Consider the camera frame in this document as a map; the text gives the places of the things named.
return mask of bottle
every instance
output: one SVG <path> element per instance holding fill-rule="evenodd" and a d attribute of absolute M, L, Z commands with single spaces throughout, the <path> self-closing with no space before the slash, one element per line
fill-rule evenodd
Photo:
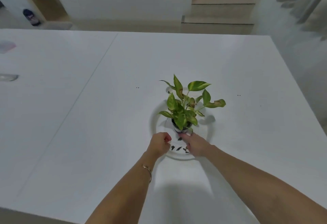
<path fill-rule="evenodd" d="M 29 22 L 32 24 L 32 26 L 39 26 L 41 25 L 41 22 L 38 18 L 36 18 L 36 16 L 34 15 L 34 13 L 28 9 L 24 9 L 23 10 L 23 15 L 26 17 L 26 19 L 29 20 Z"/>

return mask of pothos plant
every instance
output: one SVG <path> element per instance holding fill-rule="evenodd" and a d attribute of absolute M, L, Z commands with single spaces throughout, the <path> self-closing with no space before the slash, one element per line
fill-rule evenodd
<path fill-rule="evenodd" d="M 198 120 L 196 119 L 196 116 L 202 116 L 204 115 L 201 113 L 201 109 L 207 107 L 207 108 L 217 108 L 217 107 L 224 107 L 226 105 L 226 102 L 223 99 L 210 102 L 211 96 L 209 92 L 205 89 L 210 84 L 203 81 L 193 81 L 190 82 L 187 86 L 188 92 L 187 94 L 183 94 L 183 86 L 180 83 L 180 81 L 177 79 L 177 77 L 174 75 L 174 86 L 170 85 L 167 81 L 160 80 L 165 82 L 169 85 L 169 87 L 176 92 L 176 95 L 179 99 L 175 99 L 174 92 L 169 92 L 169 96 L 167 99 L 167 107 L 168 111 L 160 111 L 159 114 L 162 114 L 165 117 L 172 118 L 178 128 L 180 130 L 183 130 L 185 128 L 188 128 L 191 132 L 193 132 L 193 129 L 189 127 L 192 123 L 194 125 L 198 124 Z M 201 91 L 202 95 L 198 96 L 197 98 L 189 97 L 188 94 L 190 91 Z M 198 103 L 202 99 L 203 106 L 201 108 L 197 108 Z"/>

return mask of silver bracelet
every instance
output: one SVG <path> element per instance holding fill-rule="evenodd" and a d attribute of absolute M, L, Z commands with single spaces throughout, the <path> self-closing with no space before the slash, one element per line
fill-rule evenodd
<path fill-rule="evenodd" d="M 152 180 L 152 172 L 151 172 L 150 168 L 148 166 L 146 166 L 145 164 L 142 165 L 142 167 L 143 168 L 146 168 L 149 171 L 149 173 L 150 173 L 150 182 L 149 183 L 151 183 L 151 180 Z"/>

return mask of person's right arm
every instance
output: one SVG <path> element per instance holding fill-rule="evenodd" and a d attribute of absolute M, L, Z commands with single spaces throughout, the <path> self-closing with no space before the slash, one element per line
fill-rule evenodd
<path fill-rule="evenodd" d="M 194 156 L 206 157 L 223 175 L 261 224 L 326 224 L 327 210 L 288 185 L 209 144 L 193 133 L 181 134 Z"/>

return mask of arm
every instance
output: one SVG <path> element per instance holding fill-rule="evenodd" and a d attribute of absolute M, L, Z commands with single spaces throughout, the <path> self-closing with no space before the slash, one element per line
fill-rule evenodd
<path fill-rule="evenodd" d="M 170 148 L 168 133 L 153 135 L 149 147 L 139 161 L 122 177 L 93 211 L 85 224 L 137 223 L 143 208 L 150 173 L 159 157 Z"/>
<path fill-rule="evenodd" d="M 210 145 L 197 134 L 180 135 L 194 156 L 206 157 L 261 224 L 323 224 L 327 210 L 284 181 Z"/>

